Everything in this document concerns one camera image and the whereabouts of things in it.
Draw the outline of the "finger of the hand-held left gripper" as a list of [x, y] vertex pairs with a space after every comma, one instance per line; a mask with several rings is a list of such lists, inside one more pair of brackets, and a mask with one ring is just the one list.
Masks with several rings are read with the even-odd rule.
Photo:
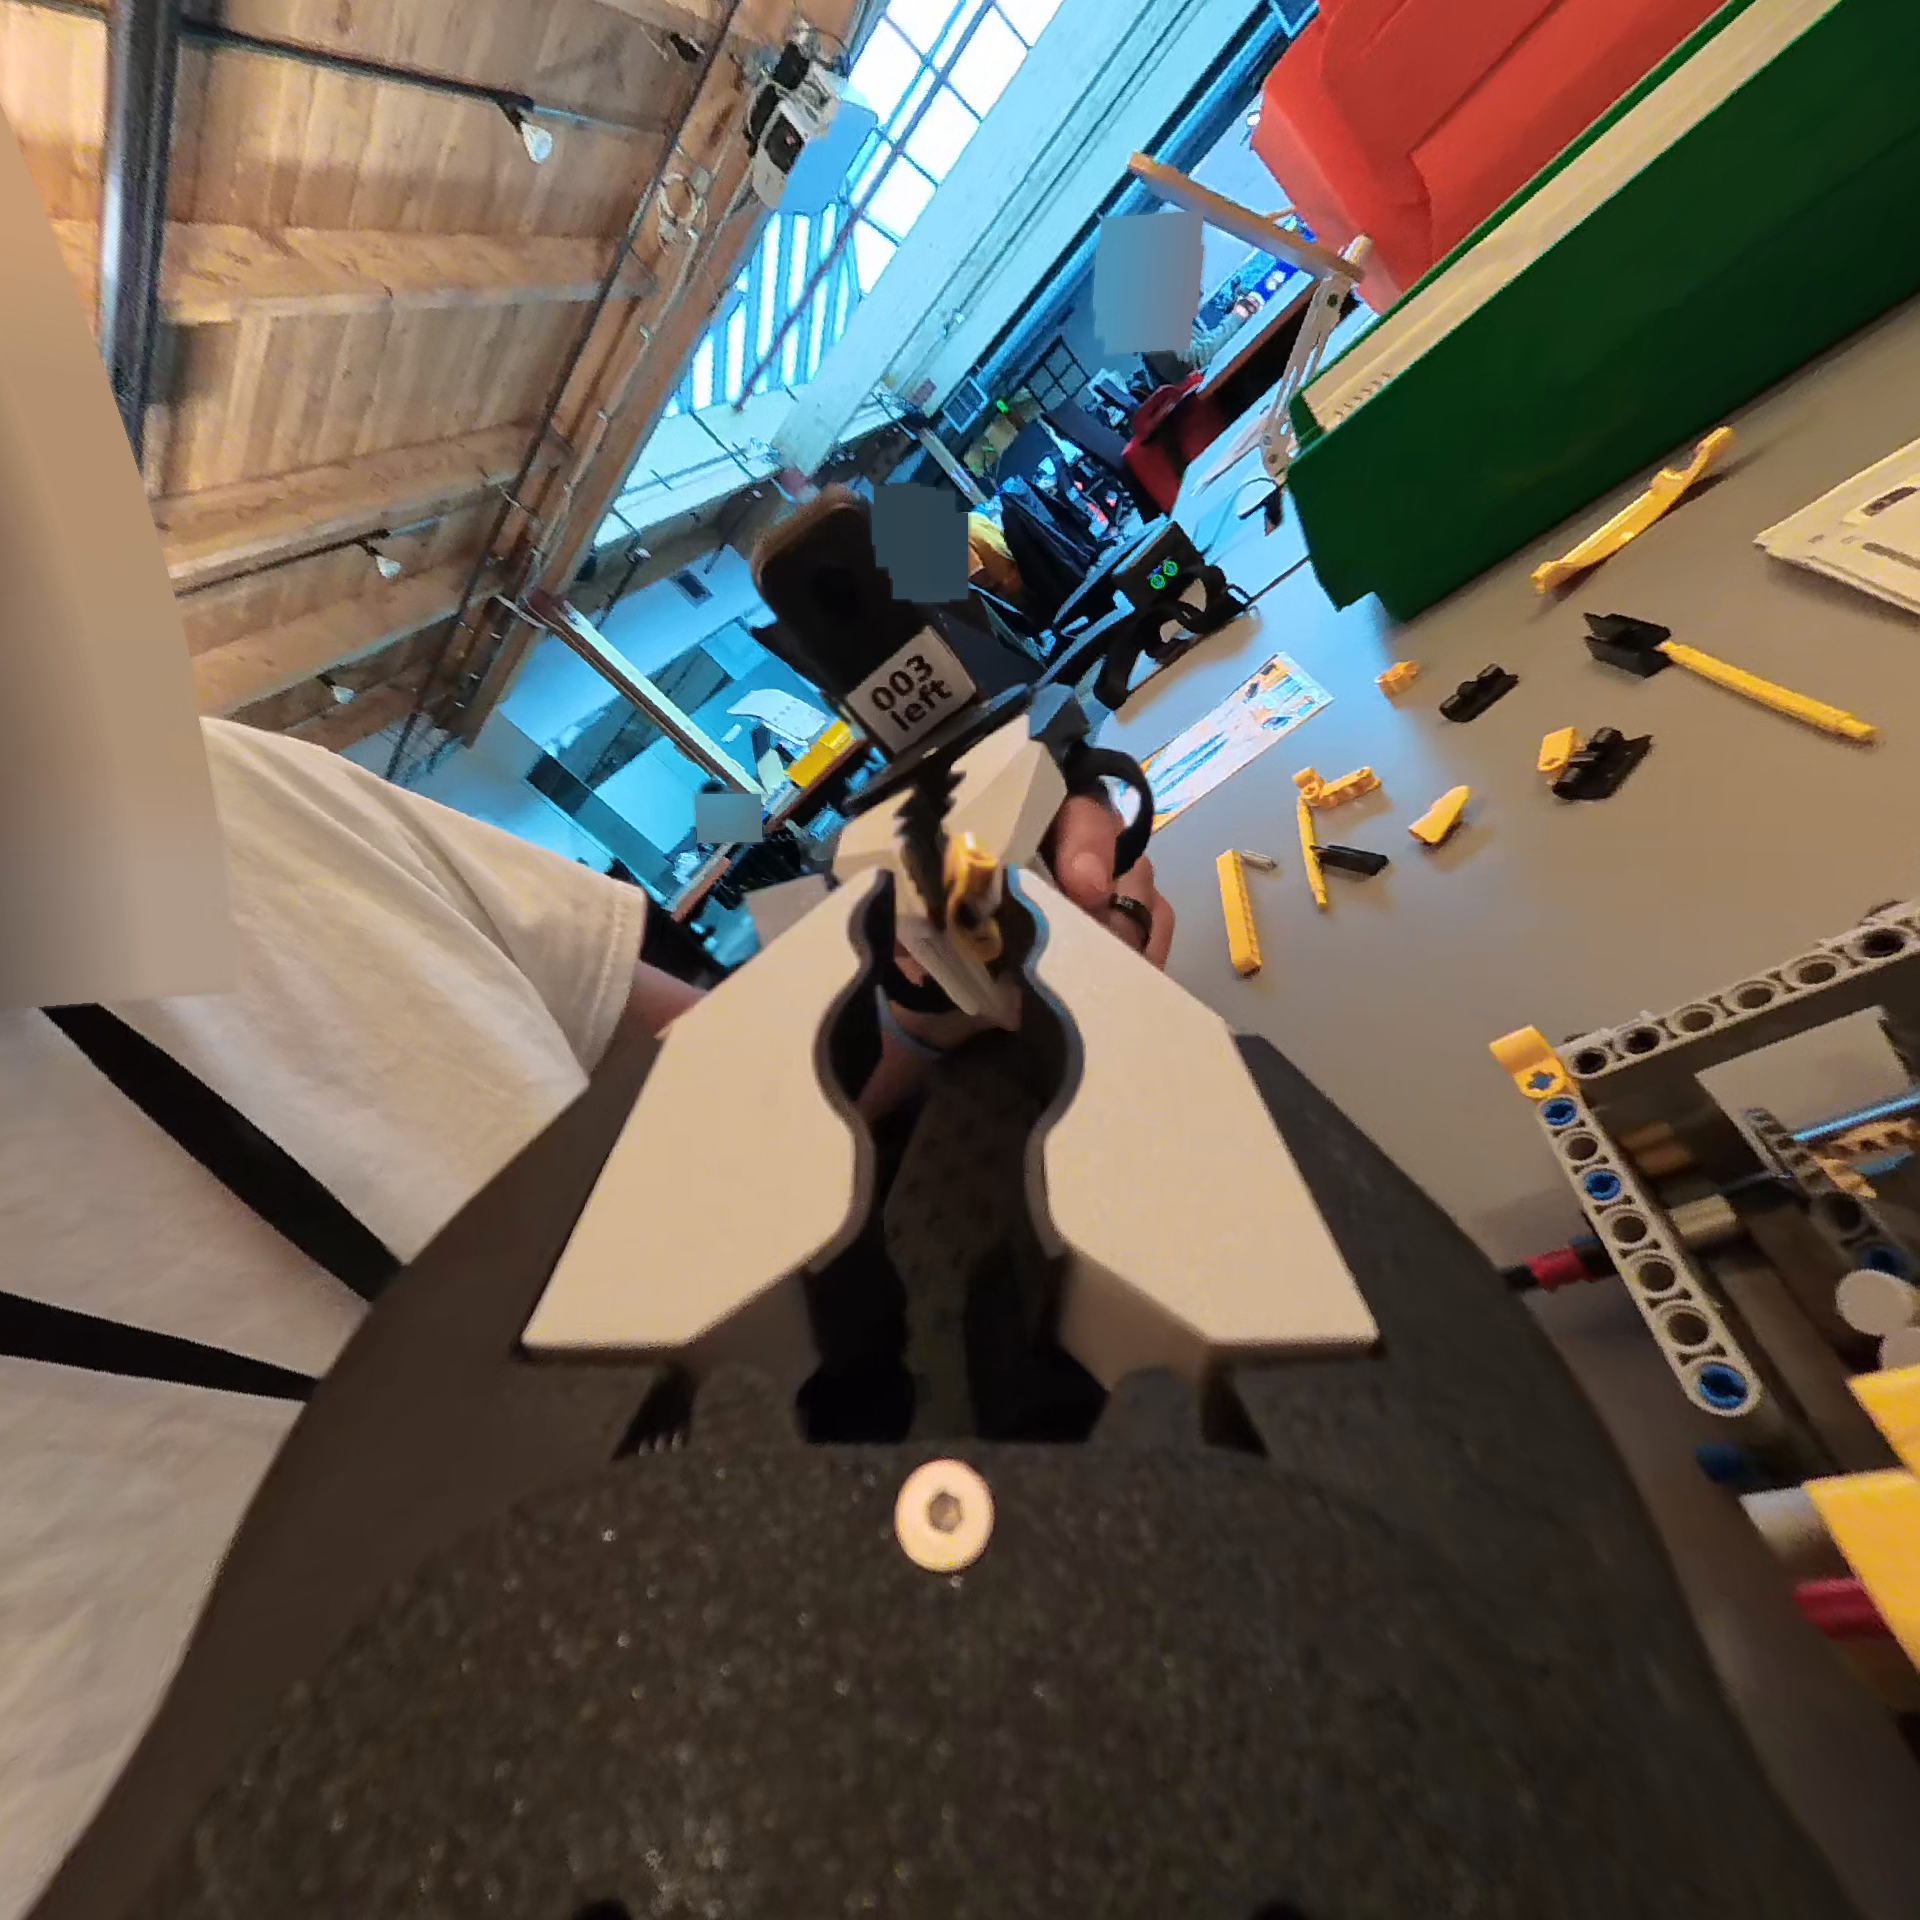
[[896, 888], [904, 888], [906, 901], [926, 900], [909, 868], [903, 809], [866, 809], [840, 830], [831, 854], [831, 886], [853, 886], [868, 873], [888, 877]]
[[1066, 804], [1066, 776], [1033, 717], [978, 733], [938, 768], [938, 877], [959, 877], [966, 846], [1007, 873], [1035, 863]]

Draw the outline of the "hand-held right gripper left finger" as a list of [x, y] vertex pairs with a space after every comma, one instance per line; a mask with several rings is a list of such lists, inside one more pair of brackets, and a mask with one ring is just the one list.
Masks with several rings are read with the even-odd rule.
[[698, 1398], [751, 1372], [788, 1412], [837, 1345], [823, 1278], [874, 1209], [853, 1109], [876, 1061], [895, 886], [863, 877], [654, 1047], [576, 1213], [543, 1220], [522, 1356], [640, 1372], [623, 1443], [682, 1443]]

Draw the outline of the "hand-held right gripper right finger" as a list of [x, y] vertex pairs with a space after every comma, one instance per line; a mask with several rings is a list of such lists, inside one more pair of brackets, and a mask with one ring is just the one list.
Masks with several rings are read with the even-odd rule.
[[1379, 1323], [1238, 1038], [1040, 872], [1028, 979], [1067, 1040], [1033, 1149], [1058, 1340], [1103, 1388], [1365, 1356]]

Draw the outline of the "small yellow brick assembly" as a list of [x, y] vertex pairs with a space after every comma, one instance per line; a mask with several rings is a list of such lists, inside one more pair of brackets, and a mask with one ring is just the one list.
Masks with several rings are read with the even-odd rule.
[[896, 965], [914, 1002], [1014, 1030], [1020, 992], [1007, 980], [1001, 859], [975, 832], [899, 846]]

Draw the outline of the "yellow black toy car model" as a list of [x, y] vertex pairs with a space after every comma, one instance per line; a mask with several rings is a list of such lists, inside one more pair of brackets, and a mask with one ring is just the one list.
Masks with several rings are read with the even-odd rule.
[[[1811, 1126], [1709, 1076], [1870, 1017], [1906, 1091]], [[1697, 1460], [1794, 1608], [1916, 1736], [1916, 901], [1786, 964], [1560, 1044], [1492, 1044], [1587, 1233], [1506, 1271], [1612, 1283], [1699, 1423]]]

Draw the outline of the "person's left hand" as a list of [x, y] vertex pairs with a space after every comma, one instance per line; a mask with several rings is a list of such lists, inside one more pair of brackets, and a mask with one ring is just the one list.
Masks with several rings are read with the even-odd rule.
[[1176, 933], [1173, 904], [1160, 895], [1146, 854], [1139, 859], [1120, 854], [1121, 830], [1125, 821], [1112, 800], [1070, 795], [1048, 830], [1048, 877], [1106, 933], [1135, 947], [1150, 965], [1166, 968]]

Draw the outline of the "printed leaflet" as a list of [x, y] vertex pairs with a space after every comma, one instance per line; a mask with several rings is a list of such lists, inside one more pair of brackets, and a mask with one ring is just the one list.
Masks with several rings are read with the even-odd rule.
[[1264, 659], [1224, 702], [1139, 763], [1155, 802], [1153, 830], [1166, 830], [1330, 702], [1330, 691], [1289, 657]]

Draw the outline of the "black office chair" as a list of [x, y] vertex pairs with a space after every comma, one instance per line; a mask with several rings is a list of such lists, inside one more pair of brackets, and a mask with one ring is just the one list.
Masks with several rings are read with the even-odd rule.
[[1113, 468], [1033, 419], [996, 460], [996, 508], [1020, 576], [1014, 609], [1033, 623], [1070, 628], [1113, 614], [1113, 569], [1146, 531]]

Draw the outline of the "black device with green lights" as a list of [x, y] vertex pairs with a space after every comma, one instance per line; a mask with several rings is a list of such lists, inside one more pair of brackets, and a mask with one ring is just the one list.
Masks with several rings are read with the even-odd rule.
[[1215, 564], [1160, 564], [1143, 606], [1120, 595], [1113, 609], [1067, 634], [1046, 668], [1043, 684], [1091, 688], [1120, 710], [1195, 646], [1251, 614], [1254, 600]]

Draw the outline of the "red office chair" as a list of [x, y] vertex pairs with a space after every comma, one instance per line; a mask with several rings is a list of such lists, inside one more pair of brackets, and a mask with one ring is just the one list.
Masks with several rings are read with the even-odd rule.
[[1162, 384], [1135, 412], [1121, 468], [1143, 517], [1169, 517], [1194, 460], [1218, 438], [1218, 412], [1205, 373]]

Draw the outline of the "yellow curved panel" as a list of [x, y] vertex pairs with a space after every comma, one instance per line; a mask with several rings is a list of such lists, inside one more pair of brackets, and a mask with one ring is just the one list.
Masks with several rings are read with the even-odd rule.
[[1597, 527], [1597, 531], [1573, 544], [1563, 557], [1536, 567], [1529, 576], [1536, 595], [1545, 597], [1570, 588], [1579, 577], [1593, 573], [1633, 543], [1643, 540], [1723, 466], [1735, 445], [1735, 428], [1709, 433], [1694, 448], [1694, 457], [1685, 466], [1660, 471], [1633, 504]]

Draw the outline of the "green plastic bin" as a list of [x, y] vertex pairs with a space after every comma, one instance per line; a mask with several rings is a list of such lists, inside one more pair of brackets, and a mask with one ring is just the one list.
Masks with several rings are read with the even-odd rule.
[[1723, 5], [1289, 405], [1330, 606], [1399, 623], [1919, 287], [1919, 5]]

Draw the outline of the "long yellow rod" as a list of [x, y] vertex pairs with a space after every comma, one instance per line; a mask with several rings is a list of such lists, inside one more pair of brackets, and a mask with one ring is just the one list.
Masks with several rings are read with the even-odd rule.
[[1806, 725], [1813, 733], [1841, 738], [1855, 745], [1873, 745], [1879, 742], [1879, 728], [1875, 728], [1875, 723], [1851, 716], [1831, 702], [1819, 702], [1806, 693], [1796, 693], [1786, 684], [1757, 677], [1727, 659], [1709, 657], [1697, 646], [1667, 640], [1654, 646], [1654, 655], [1685, 670], [1697, 679], [1717, 684], [1718, 691], [1764, 707], [1768, 712], [1782, 716], [1796, 725]]

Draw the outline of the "red plastic bin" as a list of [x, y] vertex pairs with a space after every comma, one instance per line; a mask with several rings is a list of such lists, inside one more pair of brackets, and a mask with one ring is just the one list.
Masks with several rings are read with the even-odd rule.
[[1717, 4], [1325, 4], [1270, 71], [1251, 148], [1390, 311]]

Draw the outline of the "open instruction booklet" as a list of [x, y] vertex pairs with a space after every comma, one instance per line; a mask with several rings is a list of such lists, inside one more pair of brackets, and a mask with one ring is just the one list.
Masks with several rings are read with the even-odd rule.
[[1764, 557], [1919, 614], [1919, 442], [1757, 535]]

